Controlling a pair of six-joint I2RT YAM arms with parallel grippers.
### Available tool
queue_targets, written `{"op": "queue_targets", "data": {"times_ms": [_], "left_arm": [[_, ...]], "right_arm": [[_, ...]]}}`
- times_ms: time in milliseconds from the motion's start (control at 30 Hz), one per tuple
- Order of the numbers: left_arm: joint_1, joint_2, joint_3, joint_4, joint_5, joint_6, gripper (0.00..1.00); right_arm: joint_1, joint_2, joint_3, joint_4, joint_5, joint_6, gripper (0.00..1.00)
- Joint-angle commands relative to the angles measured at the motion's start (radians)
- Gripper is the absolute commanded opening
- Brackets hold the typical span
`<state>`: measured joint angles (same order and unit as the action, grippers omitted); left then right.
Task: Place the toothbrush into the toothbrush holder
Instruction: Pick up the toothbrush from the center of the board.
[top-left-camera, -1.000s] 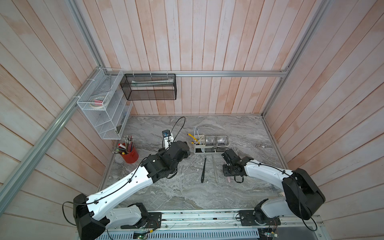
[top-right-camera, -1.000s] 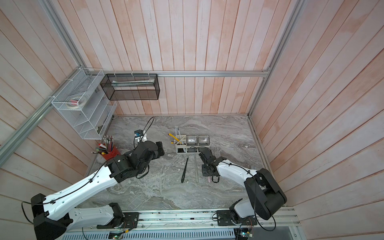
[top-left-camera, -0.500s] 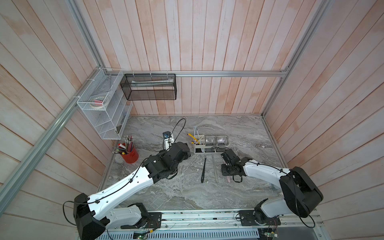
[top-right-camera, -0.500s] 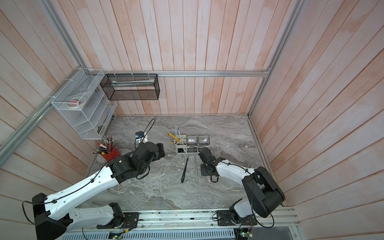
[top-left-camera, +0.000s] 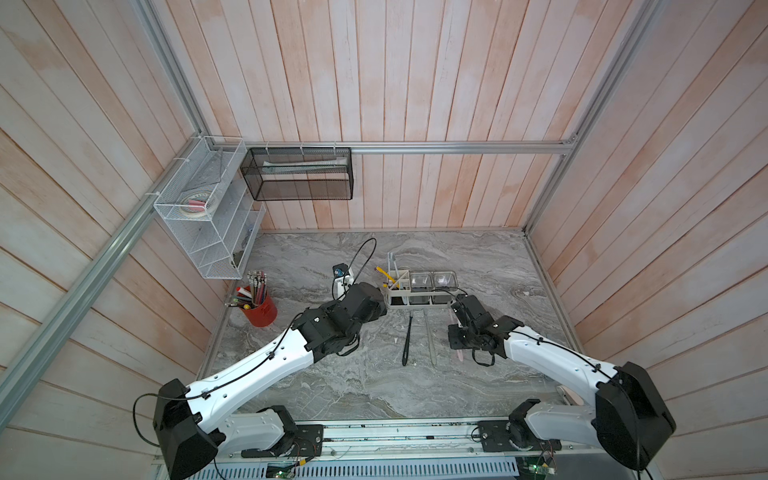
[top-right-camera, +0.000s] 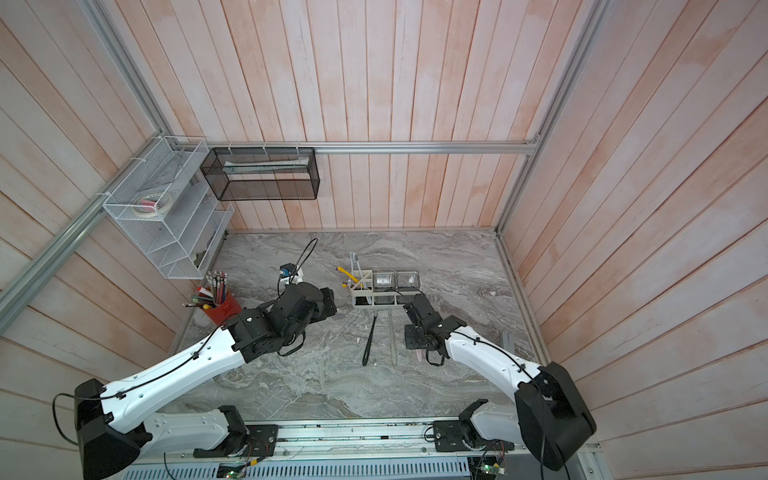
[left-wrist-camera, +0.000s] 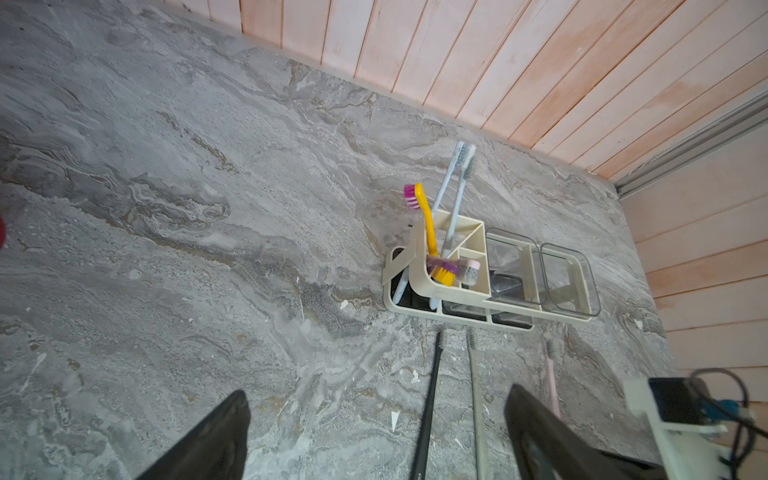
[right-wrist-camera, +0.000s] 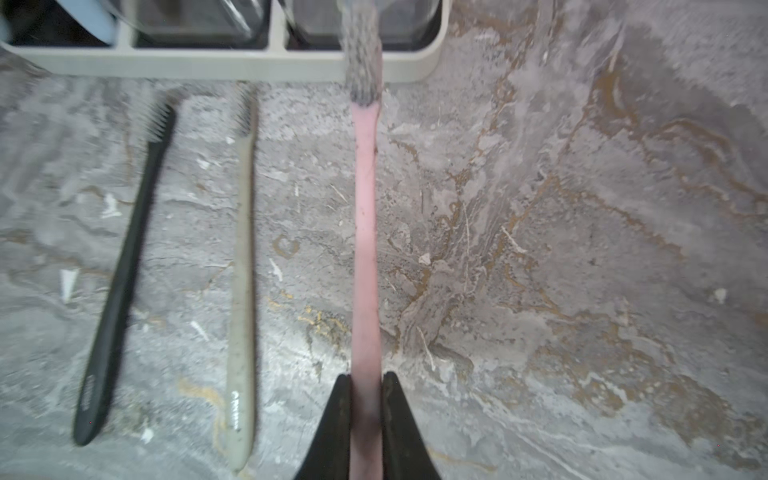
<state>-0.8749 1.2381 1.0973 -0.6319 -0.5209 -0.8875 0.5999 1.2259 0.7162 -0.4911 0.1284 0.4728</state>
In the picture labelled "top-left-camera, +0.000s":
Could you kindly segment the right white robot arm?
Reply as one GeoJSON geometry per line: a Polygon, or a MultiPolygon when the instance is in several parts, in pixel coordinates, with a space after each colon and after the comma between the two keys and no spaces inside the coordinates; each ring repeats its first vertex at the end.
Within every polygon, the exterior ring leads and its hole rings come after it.
{"type": "Polygon", "coordinates": [[[474,295],[460,294],[450,307],[457,317],[448,329],[452,349],[522,363],[582,401],[549,405],[532,398],[505,421],[479,422],[477,437],[484,451],[553,452],[566,441],[599,447],[622,466],[642,473],[675,432],[676,422],[643,367],[602,363],[515,318],[493,318],[474,295]]]}

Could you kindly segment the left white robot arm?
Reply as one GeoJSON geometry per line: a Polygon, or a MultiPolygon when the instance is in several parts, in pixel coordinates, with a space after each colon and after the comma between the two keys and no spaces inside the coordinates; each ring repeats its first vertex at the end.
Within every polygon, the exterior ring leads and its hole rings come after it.
{"type": "Polygon", "coordinates": [[[230,367],[189,385],[179,379],[155,393],[152,421],[157,446],[172,479],[186,479],[218,455],[293,453],[299,430],[282,405],[252,418],[235,412],[280,380],[327,356],[355,351],[361,327],[387,312],[382,292],[354,284],[336,300],[298,313],[275,340],[230,367]]]}

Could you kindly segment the grey green toothbrush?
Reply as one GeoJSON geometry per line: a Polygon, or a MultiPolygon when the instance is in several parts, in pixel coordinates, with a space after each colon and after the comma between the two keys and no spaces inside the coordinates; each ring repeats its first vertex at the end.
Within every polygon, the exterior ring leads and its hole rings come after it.
{"type": "Polygon", "coordinates": [[[426,339],[427,339],[430,363],[433,368],[437,368],[436,350],[435,350],[433,331],[430,325],[429,315],[426,311],[423,311],[422,313],[424,318],[424,326],[426,331],[426,339]]]}

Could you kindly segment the pale blue toothbrush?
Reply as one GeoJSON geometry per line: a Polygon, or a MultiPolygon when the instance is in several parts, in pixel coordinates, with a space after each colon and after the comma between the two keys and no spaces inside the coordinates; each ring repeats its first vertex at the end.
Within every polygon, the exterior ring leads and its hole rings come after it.
{"type": "Polygon", "coordinates": [[[394,254],[392,252],[387,254],[387,273],[390,277],[390,282],[394,283],[396,280],[397,269],[394,264],[394,254]]]}

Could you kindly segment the yellow toothbrush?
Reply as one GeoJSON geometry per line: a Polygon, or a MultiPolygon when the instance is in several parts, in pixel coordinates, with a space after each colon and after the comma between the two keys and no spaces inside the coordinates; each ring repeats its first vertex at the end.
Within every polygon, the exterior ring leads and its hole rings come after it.
{"type": "Polygon", "coordinates": [[[395,278],[393,278],[393,277],[392,277],[392,276],[391,276],[391,275],[390,275],[390,274],[389,274],[387,271],[385,271],[383,268],[381,268],[381,267],[377,267],[377,268],[376,268],[376,271],[385,277],[385,280],[386,280],[386,282],[387,282],[387,285],[388,285],[389,287],[395,287],[395,286],[397,285],[397,281],[396,281],[396,279],[395,279],[395,278]]]}

